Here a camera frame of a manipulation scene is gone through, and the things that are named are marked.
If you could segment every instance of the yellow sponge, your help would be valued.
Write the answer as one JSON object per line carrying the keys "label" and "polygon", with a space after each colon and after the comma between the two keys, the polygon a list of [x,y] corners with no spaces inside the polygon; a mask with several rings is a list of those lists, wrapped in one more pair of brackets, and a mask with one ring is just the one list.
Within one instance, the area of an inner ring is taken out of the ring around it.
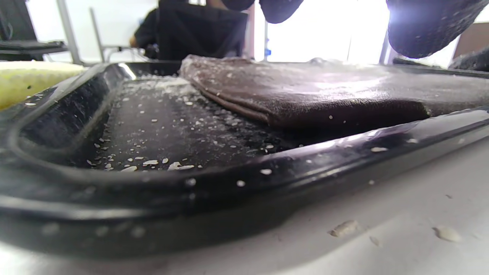
{"label": "yellow sponge", "polygon": [[42,61],[0,62],[0,110],[80,74],[79,65]]}

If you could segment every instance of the black baking tray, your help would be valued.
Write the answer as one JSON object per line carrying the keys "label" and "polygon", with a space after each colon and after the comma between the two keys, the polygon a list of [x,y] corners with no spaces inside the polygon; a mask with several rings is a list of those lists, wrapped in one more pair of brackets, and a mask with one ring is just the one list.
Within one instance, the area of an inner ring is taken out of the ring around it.
{"label": "black baking tray", "polygon": [[[488,107],[365,133],[273,130],[162,77],[179,67],[97,65],[0,112],[0,239],[92,258],[215,245],[489,135]],[[166,171],[177,161],[193,167]]]}

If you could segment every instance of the gloved hand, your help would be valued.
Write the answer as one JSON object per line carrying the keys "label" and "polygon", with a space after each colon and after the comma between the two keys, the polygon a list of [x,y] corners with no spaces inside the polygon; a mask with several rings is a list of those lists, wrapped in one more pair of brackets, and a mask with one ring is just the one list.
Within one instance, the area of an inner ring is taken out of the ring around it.
{"label": "gloved hand", "polygon": [[[254,0],[222,0],[227,8],[246,10]],[[389,42],[409,58],[429,56],[464,32],[489,0],[386,0],[391,14]],[[260,0],[269,23],[287,20],[303,0]]]}

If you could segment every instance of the chocolate dough sheet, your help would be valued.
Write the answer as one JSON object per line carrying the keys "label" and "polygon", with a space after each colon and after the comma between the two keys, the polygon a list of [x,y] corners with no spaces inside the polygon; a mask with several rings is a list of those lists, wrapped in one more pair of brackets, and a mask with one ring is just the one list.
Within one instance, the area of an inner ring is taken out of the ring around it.
{"label": "chocolate dough sheet", "polygon": [[191,55],[180,75],[225,108],[289,129],[375,129],[489,103],[489,80],[427,71],[436,72],[317,59],[275,64]]}

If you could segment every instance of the white countertop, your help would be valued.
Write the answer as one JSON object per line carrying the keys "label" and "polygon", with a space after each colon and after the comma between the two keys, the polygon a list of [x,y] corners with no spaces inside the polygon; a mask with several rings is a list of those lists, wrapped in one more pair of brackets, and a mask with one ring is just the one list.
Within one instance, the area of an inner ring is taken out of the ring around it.
{"label": "white countertop", "polygon": [[[304,209],[273,231],[178,255],[87,262],[0,244],[0,274],[489,274],[488,160],[489,141],[482,141],[389,182]],[[328,234],[347,220],[365,230],[342,238]],[[438,225],[454,228],[461,242],[437,238],[432,227]]]}

